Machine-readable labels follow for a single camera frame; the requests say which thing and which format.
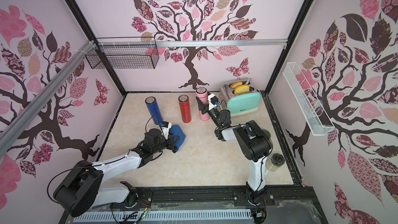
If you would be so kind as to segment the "red thermos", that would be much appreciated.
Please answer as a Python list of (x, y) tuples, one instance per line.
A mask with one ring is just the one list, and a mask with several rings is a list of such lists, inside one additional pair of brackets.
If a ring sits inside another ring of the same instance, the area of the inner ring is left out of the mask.
[(184, 123), (189, 123), (191, 121), (191, 110), (189, 97), (185, 94), (180, 95), (178, 98), (178, 103), (181, 112), (181, 118)]

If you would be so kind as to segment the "blue microfiber cloth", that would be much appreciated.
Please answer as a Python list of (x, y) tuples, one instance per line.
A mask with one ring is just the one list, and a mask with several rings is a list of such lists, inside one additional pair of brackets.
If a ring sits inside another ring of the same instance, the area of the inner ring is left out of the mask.
[(179, 125), (173, 125), (169, 131), (170, 137), (174, 142), (172, 152), (176, 153), (179, 151), (179, 148), (182, 146), (186, 139), (186, 135), (183, 133), (181, 127)]

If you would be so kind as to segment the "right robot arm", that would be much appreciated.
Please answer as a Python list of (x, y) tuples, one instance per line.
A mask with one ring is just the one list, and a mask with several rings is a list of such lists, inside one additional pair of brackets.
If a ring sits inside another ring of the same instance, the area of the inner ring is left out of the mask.
[(197, 96), (199, 111), (208, 114), (215, 124), (215, 136), (218, 140), (237, 141), (243, 155), (251, 161), (247, 180), (248, 193), (251, 196), (265, 193), (265, 163), (273, 150), (270, 134), (250, 120), (244, 124), (232, 126), (229, 110), (219, 110), (220, 102), (214, 94), (208, 94), (208, 103)]

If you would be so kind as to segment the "blue thermos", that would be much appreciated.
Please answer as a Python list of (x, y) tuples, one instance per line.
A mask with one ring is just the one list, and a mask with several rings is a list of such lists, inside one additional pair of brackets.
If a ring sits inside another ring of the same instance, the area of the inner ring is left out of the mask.
[(152, 120), (154, 121), (155, 125), (160, 125), (161, 122), (163, 121), (163, 117), (161, 115), (157, 100), (154, 96), (147, 97), (145, 99), (145, 103), (147, 106), (147, 109), (150, 113), (150, 116)]

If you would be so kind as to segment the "pink thermos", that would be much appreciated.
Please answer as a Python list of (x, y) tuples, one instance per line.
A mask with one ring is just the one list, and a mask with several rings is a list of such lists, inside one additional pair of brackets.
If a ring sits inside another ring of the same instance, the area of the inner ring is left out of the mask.
[(210, 119), (210, 116), (208, 113), (203, 114), (201, 107), (206, 106), (208, 104), (208, 91), (204, 87), (199, 87), (196, 89), (196, 94), (197, 94), (200, 119), (202, 121), (207, 121)]

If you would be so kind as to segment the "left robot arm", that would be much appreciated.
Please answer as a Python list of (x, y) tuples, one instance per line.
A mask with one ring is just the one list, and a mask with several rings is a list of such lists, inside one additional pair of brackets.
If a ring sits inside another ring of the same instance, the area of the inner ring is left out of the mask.
[(156, 159), (155, 154), (165, 149), (176, 153), (185, 139), (186, 135), (178, 125), (171, 127), (168, 136), (159, 129), (151, 129), (145, 133), (143, 141), (124, 155), (96, 163), (82, 160), (66, 171), (66, 177), (53, 193), (53, 200), (72, 217), (104, 204), (134, 206), (137, 190), (130, 183), (121, 181), (113, 186), (105, 183), (124, 172), (145, 166)]

